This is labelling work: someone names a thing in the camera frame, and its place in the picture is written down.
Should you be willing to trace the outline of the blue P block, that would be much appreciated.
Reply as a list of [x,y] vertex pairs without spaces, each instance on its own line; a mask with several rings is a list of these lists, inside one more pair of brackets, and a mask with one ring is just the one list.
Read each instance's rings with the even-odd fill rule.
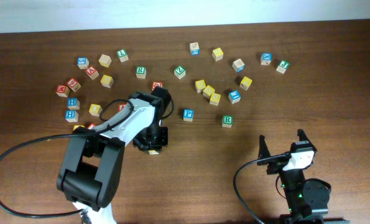
[[183,111],[183,120],[184,121],[193,121],[194,111],[190,109],[184,109]]

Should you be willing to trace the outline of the yellow C block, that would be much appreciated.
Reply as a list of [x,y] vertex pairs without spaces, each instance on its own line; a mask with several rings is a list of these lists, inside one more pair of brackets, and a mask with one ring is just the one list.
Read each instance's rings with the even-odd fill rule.
[[158,151],[156,151],[156,150],[149,150],[148,151],[148,153],[150,154],[150,155],[158,155],[158,154],[160,154]]

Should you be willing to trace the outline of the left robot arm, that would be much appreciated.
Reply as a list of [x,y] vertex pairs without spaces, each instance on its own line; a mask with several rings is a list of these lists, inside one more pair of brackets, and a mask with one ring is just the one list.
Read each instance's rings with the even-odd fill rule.
[[172,110],[168,90],[136,92],[124,107],[92,129],[77,128],[57,177],[57,188],[79,209],[82,223],[115,223],[111,202],[117,192],[126,146],[148,155],[168,144],[162,120]]

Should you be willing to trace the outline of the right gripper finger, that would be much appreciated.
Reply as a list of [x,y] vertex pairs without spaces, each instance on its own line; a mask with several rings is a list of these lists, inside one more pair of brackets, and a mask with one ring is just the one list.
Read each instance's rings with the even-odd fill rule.
[[267,165],[269,163],[267,158],[270,158],[270,156],[271,154],[268,150],[268,147],[265,141],[265,136],[260,135],[259,136],[259,153],[258,153],[258,158],[257,158],[259,162],[257,162],[257,165],[258,166]]
[[303,129],[297,130],[298,141],[297,144],[310,144],[310,140]]

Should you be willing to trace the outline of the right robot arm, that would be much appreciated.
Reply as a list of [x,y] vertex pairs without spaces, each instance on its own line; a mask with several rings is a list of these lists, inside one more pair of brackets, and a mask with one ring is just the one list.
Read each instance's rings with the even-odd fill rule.
[[289,207],[288,215],[281,215],[281,223],[323,223],[328,213],[331,185],[320,179],[306,179],[303,171],[313,164],[316,147],[302,129],[297,130],[299,140],[290,150],[272,156],[263,135],[259,136],[257,165],[267,166],[268,175],[278,175]]

